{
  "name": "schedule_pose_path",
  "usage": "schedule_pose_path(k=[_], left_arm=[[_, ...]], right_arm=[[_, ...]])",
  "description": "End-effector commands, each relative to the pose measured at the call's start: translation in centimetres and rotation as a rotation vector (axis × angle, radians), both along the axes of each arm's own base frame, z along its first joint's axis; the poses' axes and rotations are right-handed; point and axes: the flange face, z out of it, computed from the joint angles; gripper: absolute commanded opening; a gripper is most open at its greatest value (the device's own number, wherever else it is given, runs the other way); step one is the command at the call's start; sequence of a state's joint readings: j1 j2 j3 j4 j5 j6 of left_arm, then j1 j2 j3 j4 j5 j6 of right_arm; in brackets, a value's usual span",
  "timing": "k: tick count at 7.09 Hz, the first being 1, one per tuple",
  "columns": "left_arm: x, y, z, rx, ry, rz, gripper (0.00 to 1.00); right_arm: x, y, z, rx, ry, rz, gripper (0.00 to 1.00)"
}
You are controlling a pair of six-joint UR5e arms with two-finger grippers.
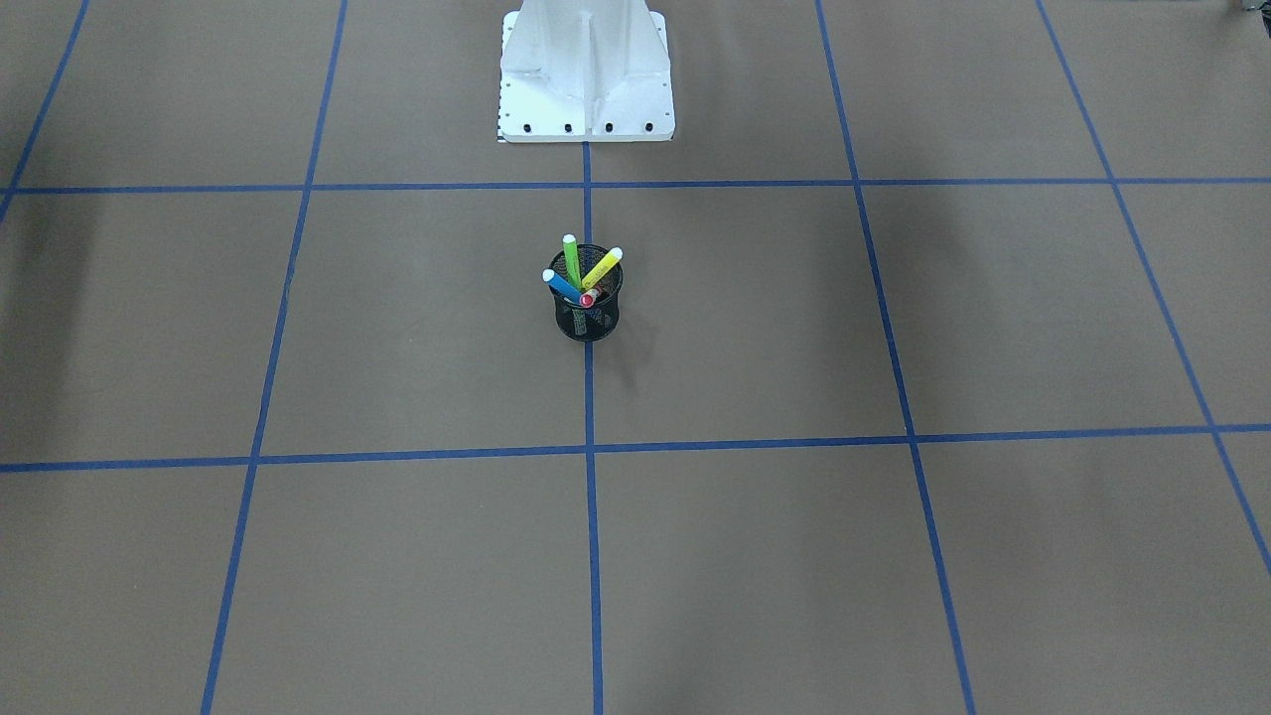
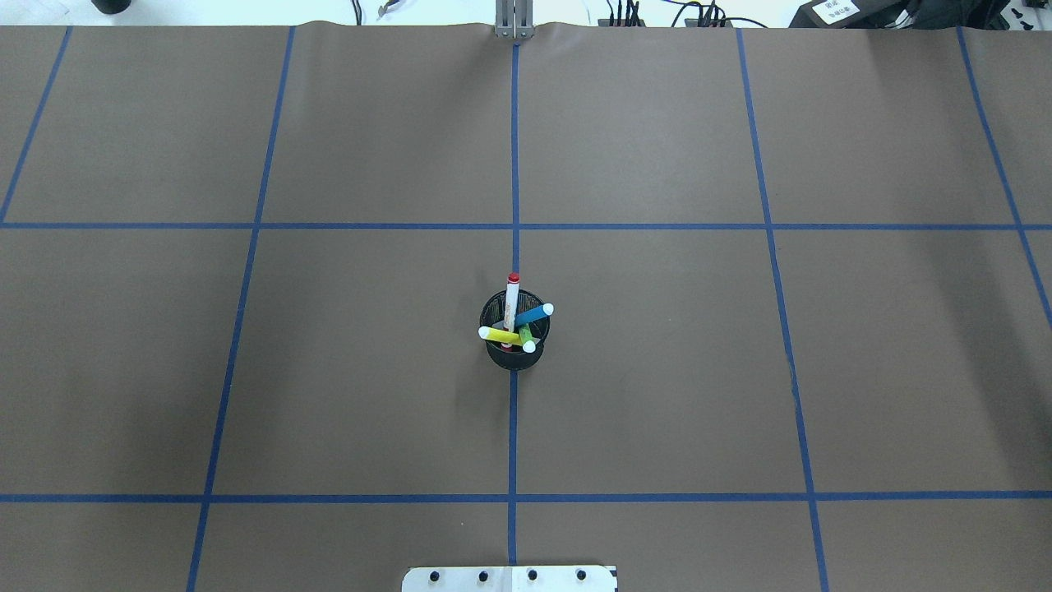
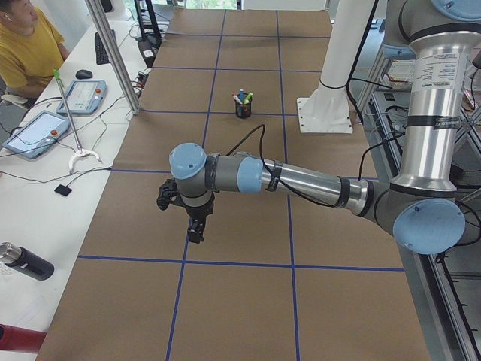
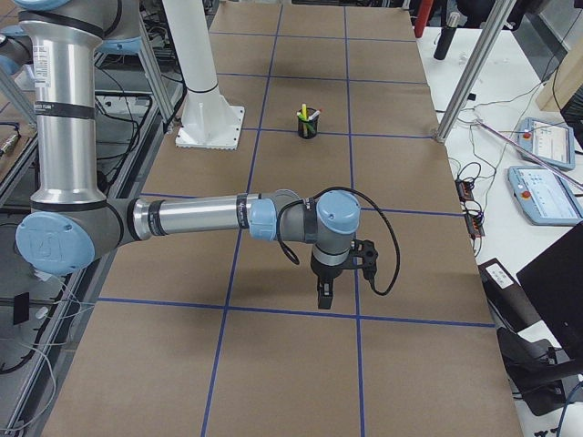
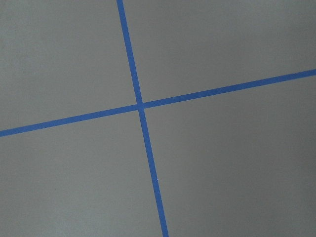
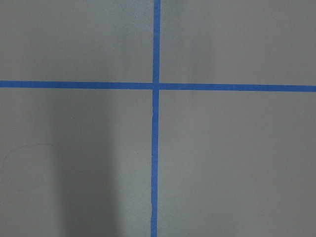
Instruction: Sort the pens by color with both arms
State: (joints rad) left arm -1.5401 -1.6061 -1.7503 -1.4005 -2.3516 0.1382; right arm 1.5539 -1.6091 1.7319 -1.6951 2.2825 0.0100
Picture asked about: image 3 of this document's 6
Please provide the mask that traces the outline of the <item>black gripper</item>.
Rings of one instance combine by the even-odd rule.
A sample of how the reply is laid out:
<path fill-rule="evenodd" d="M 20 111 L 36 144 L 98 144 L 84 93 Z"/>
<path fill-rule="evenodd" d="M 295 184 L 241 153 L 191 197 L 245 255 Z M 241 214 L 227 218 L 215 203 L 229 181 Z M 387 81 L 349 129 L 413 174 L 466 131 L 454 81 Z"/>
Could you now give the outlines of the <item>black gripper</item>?
<path fill-rule="evenodd" d="M 215 195 L 213 192 L 206 192 L 197 198 L 186 199 L 186 211 L 190 216 L 188 236 L 192 243 L 204 241 L 204 227 L 207 217 L 213 213 Z"/>

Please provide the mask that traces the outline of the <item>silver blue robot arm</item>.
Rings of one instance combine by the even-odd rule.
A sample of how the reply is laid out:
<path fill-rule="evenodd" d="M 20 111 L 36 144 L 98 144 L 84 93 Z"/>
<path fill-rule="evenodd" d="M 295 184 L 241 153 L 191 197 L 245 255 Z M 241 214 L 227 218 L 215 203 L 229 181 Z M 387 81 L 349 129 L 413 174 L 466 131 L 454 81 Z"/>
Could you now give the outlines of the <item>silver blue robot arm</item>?
<path fill-rule="evenodd" d="M 216 192 L 282 190 L 321 206 L 347 208 L 414 253 L 448 250 L 465 230 L 449 173 L 467 62 L 479 41 L 478 1 L 388 3 L 386 43 L 409 47 L 416 62 L 401 168 L 387 184 L 235 152 L 206 154 L 201 146 L 185 143 L 170 153 L 172 176 L 159 189 L 158 207 L 184 208 L 191 219 L 188 238 L 199 243 Z"/>

